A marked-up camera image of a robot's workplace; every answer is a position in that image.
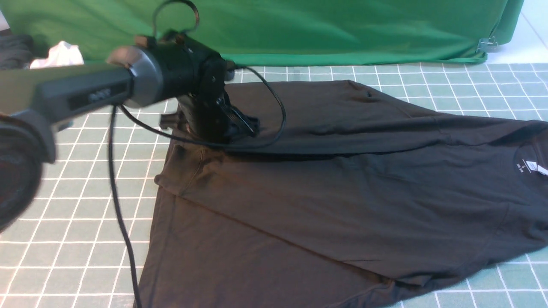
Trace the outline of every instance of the t-shirt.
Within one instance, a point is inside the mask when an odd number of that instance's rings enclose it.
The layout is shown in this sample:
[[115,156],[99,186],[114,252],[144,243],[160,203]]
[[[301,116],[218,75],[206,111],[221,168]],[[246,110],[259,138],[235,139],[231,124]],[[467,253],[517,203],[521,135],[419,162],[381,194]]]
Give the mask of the t-shirt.
[[[272,87],[287,109],[277,143],[171,142],[145,307],[383,307],[546,246],[548,123],[435,112],[352,81]],[[226,89],[261,120],[237,144],[273,138],[268,89]]]

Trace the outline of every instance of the table surface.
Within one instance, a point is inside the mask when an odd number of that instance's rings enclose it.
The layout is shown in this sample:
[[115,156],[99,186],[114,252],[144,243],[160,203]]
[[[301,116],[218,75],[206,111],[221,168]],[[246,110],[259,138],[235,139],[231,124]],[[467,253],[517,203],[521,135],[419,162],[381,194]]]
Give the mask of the table surface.
[[[429,109],[548,121],[548,64],[409,64],[257,67],[268,81],[350,79]],[[251,73],[234,81],[259,81]],[[167,101],[135,114],[157,127]],[[58,136],[38,197],[0,235],[0,308],[131,307],[129,262],[111,203],[106,134],[109,111],[81,117]],[[115,157],[123,216],[140,273],[169,140],[120,115]],[[463,283],[397,308],[548,308],[548,249],[485,269]]]

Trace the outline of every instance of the green backdrop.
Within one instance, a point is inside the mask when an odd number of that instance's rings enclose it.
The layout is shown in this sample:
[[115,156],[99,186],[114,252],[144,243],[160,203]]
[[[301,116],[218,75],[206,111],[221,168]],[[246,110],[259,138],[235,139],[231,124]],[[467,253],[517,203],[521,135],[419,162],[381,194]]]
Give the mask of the green backdrop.
[[[59,41],[85,60],[104,60],[135,34],[150,34],[161,0],[0,0],[14,33],[33,35],[39,55]],[[246,65],[368,65],[482,62],[478,41],[510,41],[523,0],[195,0],[192,35]],[[172,4],[158,28],[183,28],[193,14]]]

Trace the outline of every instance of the white tag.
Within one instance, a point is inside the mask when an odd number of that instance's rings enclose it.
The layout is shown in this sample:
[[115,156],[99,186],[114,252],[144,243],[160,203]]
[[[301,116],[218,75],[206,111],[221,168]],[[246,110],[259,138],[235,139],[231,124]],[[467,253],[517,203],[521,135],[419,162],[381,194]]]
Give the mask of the white tag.
[[544,175],[548,175],[548,170],[546,170],[546,168],[543,168],[541,166],[537,166],[536,171],[538,171],[538,172],[540,172]]
[[529,167],[529,169],[531,171],[537,171],[537,164],[536,162],[526,162],[527,163],[527,166]]
[[531,171],[536,171],[540,174],[548,175],[548,169],[538,165],[536,162],[526,162]]

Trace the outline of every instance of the black cable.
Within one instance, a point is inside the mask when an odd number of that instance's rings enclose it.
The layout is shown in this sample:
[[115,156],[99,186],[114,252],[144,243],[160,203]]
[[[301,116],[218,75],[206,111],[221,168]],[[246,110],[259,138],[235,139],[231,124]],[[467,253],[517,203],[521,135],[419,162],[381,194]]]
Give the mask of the black cable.
[[145,124],[145,123],[141,122],[140,120],[138,120],[137,118],[135,118],[124,106],[120,106],[120,109],[122,110],[122,112],[130,120],[132,120],[135,124],[139,125],[140,127],[143,127],[144,129],[148,130],[149,132],[153,132],[153,133],[158,134],[160,136],[170,138],[170,139],[176,140],[176,141],[186,142],[186,143],[195,144],[195,145],[203,145],[203,146],[208,146],[208,147],[216,147],[216,148],[220,147],[220,148],[223,148],[223,149],[259,149],[259,148],[262,148],[262,147],[270,146],[270,145],[276,143],[280,139],[280,137],[282,136],[283,130],[286,127],[286,122],[287,122],[286,108],[283,105],[282,100],[279,98],[278,94],[276,94],[276,91],[274,91],[274,89],[272,89],[272,87],[270,86],[268,81],[266,81],[266,79],[263,78],[261,76],[261,74],[259,74],[256,70],[254,70],[254,69],[252,69],[251,67],[248,67],[248,66],[237,66],[236,68],[237,69],[247,69],[247,70],[253,72],[257,77],[259,77],[261,79],[261,81],[269,89],[269,91],[272,93],[272,95],[274,96],[274,98],[278,102],[278,104],[280,106],[280,109],[282,111],[282,123],[279,126],[278,133],[276,134],[276,136],[271,141],[269,141],[265,144],[258,144],[258,145],[227,145],[227,144],[217,144],[217,143],[211,143],[211,142],[205,142],[205,141],[196,141],[196,140],[190,140],[190,139],[187,139],[187,138],[181,138],[181,137],[173,136],[173,135],[165,133],[161,130],[157,130],[155,128],[152,128],[152,127],[148,126],[147,124]]
[[116,175],[114,172],[114,126],[116,122],[116,111],[118,106],[112,107],[112,114],[110,118],[109,126],[109,141],[108,141],[108,156],[109,156],[109,176],[110,176],[110,188],[112,190],[112,199],[114,201],[114,210],[116,211],[116,218],[118,219],[118,225],[122,236],[125,241],[125,246],[128,250],[129,266],[132,272],[133,282],[133,294],[135,295],[136,308],[142,308],[141,296],[139,295],[139,284],[137,282],[137,268],[135,267],[135,256],[133,255],[132,243],[129,239],[128,231],[125,228],[124,220],[122,218],[122,210],[120,208],[120,201],[118,199],[118,190],[116,188]]
[[193,11],[194,11],[194,16],[195,16],[195,24],[194,24],[194,28],[190,28],[190,29],[185,29],[185,30],[182,30],[181,33],[188,33],[190,31],[194,31],[198,28],[198,26],[200,25],[200,14],[198,13],[198,8],[196,8],[196,6],[194,5],[194,3],[188,1],[188,0],[167,0],[165,2],[163,2],[162,4],[160,4],[155,10],[154,10],[154,13],[152,14],[152,36],[154,38],[156,38],[156,35],[158,34],[157,33],[157,26],[156,26],[156,18],[158,17],[158,14],[160,13],[160,11],[167,5],[169,4],[173,4],[173,3],[182,3],[182,4],[186,4],[188,5],[188,7],[190,7]]

